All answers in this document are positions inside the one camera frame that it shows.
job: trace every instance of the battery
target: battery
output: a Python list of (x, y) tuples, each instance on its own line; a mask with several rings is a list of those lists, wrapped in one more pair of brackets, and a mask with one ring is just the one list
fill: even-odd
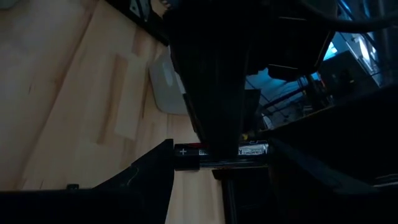
[(208, 146), (202, 143), (174, 145), (175, 170), (199, 170), (201, 167), (211, 168), (247, 168), (264, 165), (268, 153), (266, 141), (239, 143), (238, 155), (234, 159), (214, 160), (208, 152)]

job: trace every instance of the light wooden surface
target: light wooden surface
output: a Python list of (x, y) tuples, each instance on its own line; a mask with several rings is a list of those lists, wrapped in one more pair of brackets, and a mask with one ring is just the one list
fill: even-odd
[[(0, 31), (0, 189), (94, 187), (166, 138), (198, 141), (155, 105), (165, 47), (103, 0), (22, 0)], [(211, 172), (176, 172), (166, 222), (223, 220)]]

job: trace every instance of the plus sign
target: plus sign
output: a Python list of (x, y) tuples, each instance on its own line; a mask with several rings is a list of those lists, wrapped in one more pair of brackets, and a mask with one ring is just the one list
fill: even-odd
[(181, 152), (182, 155), (184, 155), (186, 153), (186, 150), (182, 149), (180, 152)]

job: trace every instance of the wooden floor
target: wooden floor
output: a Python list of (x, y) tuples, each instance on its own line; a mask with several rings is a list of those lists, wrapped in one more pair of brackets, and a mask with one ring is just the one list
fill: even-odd
[[(0, 32), (0, 189), (94, 187), (166, 138), (198, 141), (155, 105), (165, 47), (103, 0), (21, 0)], [(167, 223), (223, 222), (211, 172), (176, 172)]]

